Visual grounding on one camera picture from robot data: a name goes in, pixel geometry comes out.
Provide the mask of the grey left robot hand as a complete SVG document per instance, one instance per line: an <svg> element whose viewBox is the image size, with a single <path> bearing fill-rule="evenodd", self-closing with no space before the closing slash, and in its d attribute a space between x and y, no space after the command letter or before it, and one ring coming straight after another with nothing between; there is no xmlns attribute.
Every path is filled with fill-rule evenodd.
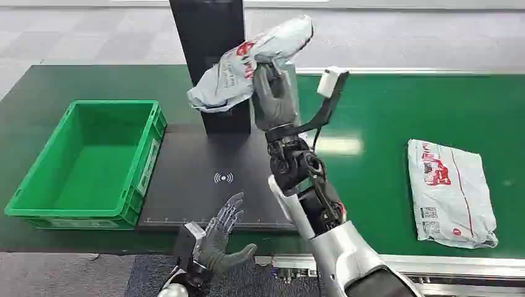
<svg viewBox="0 0 525 297"><path fill-rule="evenodd" d="M214 216L205 232L197 261L216 274L223 274L232 268L252 259L257 245L247 244L243 249L231 254L226 253L229 236L236 223L241 220L244 192L232 195Z"/></svg>

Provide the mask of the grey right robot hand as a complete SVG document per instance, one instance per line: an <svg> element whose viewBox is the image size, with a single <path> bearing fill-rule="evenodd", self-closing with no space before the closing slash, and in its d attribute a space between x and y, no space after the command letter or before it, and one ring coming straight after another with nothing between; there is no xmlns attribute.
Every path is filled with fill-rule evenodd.
<svg viewBox="0 0 525 297"><path fill-rule="evenodd" d="M255 125L270 131L298 124L298 96L288 70L275 62L259 63L253 75Z"/></svg>

